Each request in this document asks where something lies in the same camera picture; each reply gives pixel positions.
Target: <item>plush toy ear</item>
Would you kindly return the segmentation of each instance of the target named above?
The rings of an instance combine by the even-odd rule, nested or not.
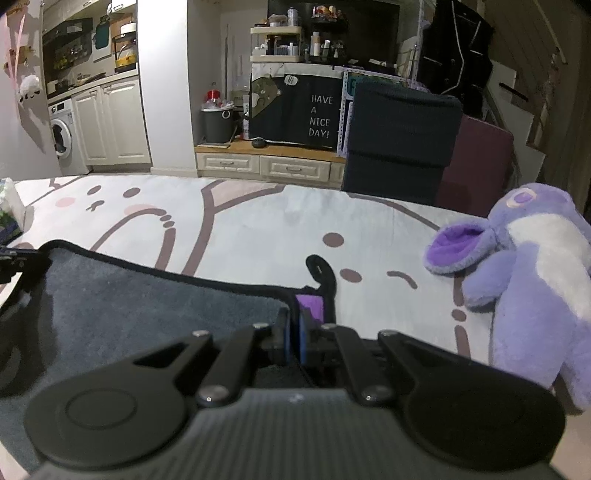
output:
[[[452,273],[474,265],[496,247],[488,220],[465,220],[442,228],[425,253],[425,267],[433,273]]]

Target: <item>purple plush toy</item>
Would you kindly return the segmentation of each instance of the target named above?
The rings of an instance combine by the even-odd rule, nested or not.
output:
[[[439,230],[427,249],[433,273],[485,258],[463,282],[468,307],[498,300],[492,360],[549,388],[558,373],[574,404],[591,404],[591,226],[560,189],[530,183],[505,195],[488,220]]]

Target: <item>trash can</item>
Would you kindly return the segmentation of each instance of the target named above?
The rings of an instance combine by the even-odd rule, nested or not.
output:
[[[226,143],[232,139],[234,133],[233,109],[233,104],[219,108],[210,107],[206,104],[201,107],[207,143]]]

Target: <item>washing machine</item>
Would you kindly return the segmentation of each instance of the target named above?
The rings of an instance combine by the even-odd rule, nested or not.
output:
[[[76,138],[72,100],[67,99],[49,107],[51,134],[56,146],[56,155],[60,162],[61,172],[66,175],[83,175],[90,169],[85,165]]]

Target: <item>black jacket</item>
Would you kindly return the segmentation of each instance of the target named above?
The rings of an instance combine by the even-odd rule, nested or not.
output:
[[[480,117],[482,90],[491,75],[493,28],[458,0],[439,0],[423,33],[417,80],[433,93],[457,97],[464,113]]]

